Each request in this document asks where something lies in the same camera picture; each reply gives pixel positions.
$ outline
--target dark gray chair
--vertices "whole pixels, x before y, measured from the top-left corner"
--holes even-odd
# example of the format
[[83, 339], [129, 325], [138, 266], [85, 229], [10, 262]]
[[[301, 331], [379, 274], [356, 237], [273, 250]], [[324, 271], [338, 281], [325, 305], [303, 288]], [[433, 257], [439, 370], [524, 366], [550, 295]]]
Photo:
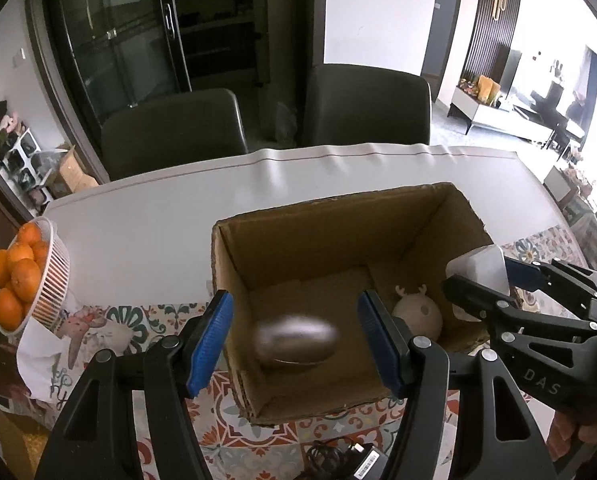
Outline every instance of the dark gray chair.
[[300, 146], [429, 143], [431, 94], [420, 76], [347, 64], [315, 67]]
[[247, 153], [236, 96], [224, 88], [169, 95], [123, 110], [103, 124], [101, 145], [112, 180]]

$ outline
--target white wall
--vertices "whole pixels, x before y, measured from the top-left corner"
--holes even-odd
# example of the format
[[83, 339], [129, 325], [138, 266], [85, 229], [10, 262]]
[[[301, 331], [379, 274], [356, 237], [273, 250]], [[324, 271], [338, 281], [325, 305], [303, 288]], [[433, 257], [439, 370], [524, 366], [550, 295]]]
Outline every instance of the white wall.
[[[26, 59], [14, 67], [13, 57], [23, 49]], [[0, 12], [0, 100], [31, 129], [44, 150], [65, 142], [32, 57], [24, 0], [9, 0]]]
[[518, 18], [513, 48], [571, 57], [585, 45], [597, 53], [597, 19], [584, 0], [528, 0], [531, 8]]
[[467, 49], [469, 49], [469, 43], [472, 40], [473, 21], [476, 18], [477, 6], [478, 0], [460, 0], [454, 40], [449, 51], [447, 67], [437, 98], [437, 102], [440, 101], [447, 108], [452, 102], [454, 89], [458, 85], [465, 65]]
[[435, 0], [326, 0], [325, 62], [420, 75]]

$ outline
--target cardboard box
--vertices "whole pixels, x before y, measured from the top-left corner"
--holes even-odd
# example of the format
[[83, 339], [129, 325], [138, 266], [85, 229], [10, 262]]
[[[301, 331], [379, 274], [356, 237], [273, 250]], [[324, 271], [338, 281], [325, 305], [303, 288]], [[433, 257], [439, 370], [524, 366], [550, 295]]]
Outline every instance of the cardboard box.
[[[216, 223], [214, 290], [234, 296], [226, 341], [235, 400], [253, 424], [324, 415], [389, 395], [357, 319], [358, 295], [378, 291], [392, 310], [397, 285], [427, 294], [443, 313], [447, 350], [487, 339], [481, 323], [453, 316], [440, 288], [445, 265], [491, 244], [453, 184], [402, 187], [261, 210]], [[299, 373], [261, 368], [252, 353], [257, 322], [302, 313], [333, 323], [341, 338], [325, 363]]]
[[54, 198], [61, 198], [83, 189], [98, 186], [98, 182], [94, 177], [83, 172], [74, 153], [74, 148], [71, 148], [61, 160], [58, 171], [50, 176], [47, 186]]
[[0, 410], [3, 459], [18, 480], [34, 480], [50, 432], [28, 416]]
[[92, 187], [96, 187], [98, 186], [98, 182], [96, 182], [96, 179], [92, 176], [89, 175], [83, 175], [81, 177], [81, 179], [78, 181], [78, 184], [76, 184], [76, 189], [74, 190], [75, 193], [78, 193], [79, 191], [83, 191], [85, 189], [90, 189]]

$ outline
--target human hand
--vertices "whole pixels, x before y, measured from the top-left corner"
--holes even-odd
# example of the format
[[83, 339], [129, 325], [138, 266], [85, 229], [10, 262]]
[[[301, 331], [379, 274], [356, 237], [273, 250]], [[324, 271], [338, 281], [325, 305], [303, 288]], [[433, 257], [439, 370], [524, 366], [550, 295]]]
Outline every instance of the human hand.
[[[552, 427], [549, 429], [549, 436], [547, 437], [547, 449], [552, 460], [556, 461], [569, 452], [571, 438], [576, 429], [577, 425], [571, 418], [556, 412], [553, 416]], [[597, 423], [591, 426], [579, 427], [578, 438], [581, 442], [587, 444], [597, 444]]]

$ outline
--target floor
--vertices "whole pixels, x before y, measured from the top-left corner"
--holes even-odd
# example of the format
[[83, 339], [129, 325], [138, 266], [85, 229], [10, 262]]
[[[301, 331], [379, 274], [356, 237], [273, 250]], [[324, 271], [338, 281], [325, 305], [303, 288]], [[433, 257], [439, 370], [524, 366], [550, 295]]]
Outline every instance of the floor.
[[[431, 136], [429, 140], [431, 146], [439, 144], [443, 146], [481, 146], [483, 148], [517, 152], [523, 163], [541, 182], [558, 159], [556, 152], [542, 150], [528, 140], [478, 126], [473, 126], [469, 135], [465, 135], [466, 129], [467, 123], [465, 120], [448, 117], [446, 108], [437, 104], [432, 105]], [[245, 128], [245, 136], [250, 152], [263, 148], [280, 150], [287, 147], [278, 142], [261, 139], [259, 132], [253, 129], [248, 130], [248, 128]]]

